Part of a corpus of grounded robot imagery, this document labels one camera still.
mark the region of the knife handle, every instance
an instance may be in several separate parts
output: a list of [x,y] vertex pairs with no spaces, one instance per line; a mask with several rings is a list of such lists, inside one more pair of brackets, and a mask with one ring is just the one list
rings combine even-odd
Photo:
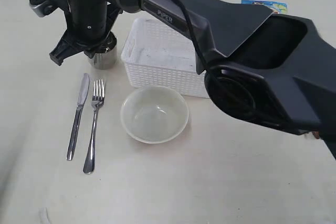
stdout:
[[80,123],[80,117],[82,115],[83,107],[78,107],[75,114],[75,120],[73,121],[72,131],[71,131],[71,137],[68,147],[68,153],[67,153],[67,160],[70,161],[73,159],[73,156],[75,154],[75,148],[76,148],[76,142],[77,142],[77,136],[78,136],[78,129],[79,129],[79,123]]

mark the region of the robotic arm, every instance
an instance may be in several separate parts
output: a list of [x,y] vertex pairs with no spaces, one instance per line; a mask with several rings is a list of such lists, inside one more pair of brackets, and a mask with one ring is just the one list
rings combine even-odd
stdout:
[[119,14],[144,10],[192,40],[196,71],[206,70],[207,92],[228,115],[293,134],[335,132],[336,50],[309,19],[219,0],[29,1],[41,17],[64,11],[67,30],[50,53],[58,65],[82,51],[92,58]]

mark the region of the white basket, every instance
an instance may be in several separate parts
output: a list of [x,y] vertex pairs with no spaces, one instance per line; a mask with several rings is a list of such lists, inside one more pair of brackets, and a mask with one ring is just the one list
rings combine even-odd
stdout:
[[121,53],[131,85],[160,85],[183,95],[209,98],[204,72],[196,73],[193,44],[167,25],[138,18]]

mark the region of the white table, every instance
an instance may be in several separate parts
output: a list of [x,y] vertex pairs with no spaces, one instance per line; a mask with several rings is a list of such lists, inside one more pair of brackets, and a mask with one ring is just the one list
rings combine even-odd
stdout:
[[[336,0],[270,1],[313,19],[336,46]],[[336,221],[336,161],[322,141],[238,121],[211,100],[186,97],[191,118],[182,135],[160,145],[139,143],[119,121],[133,90],[122,64],[97,71],[82,54],[58,67],[48,53],[65,29],[61,11],[38,18],[28,0],[0,0],[0,10],[1,223],[39,223],[41,207],[52,224]],[[139,16],[147,14],[118,18],[119,51]],[[65,159],[84,72],[108,81],[89,176],[82,167],[90,102],[75,159]]]

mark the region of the table knife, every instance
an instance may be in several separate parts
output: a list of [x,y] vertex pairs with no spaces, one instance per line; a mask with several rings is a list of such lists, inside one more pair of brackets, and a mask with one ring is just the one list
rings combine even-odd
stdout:
[[88,96],[89,85],[90,85],[90,77],[87,73],[85,73],[82,79],[82,83],[80,85],[75,120],[73,121],[74,125],[72,126],[71,137],[70,137],[70,142],[69,142],[69,147],[68,147],[67,160],[69,161],[73,159],[73,156],[75,154],[80,117],[82,115],[86,97]]

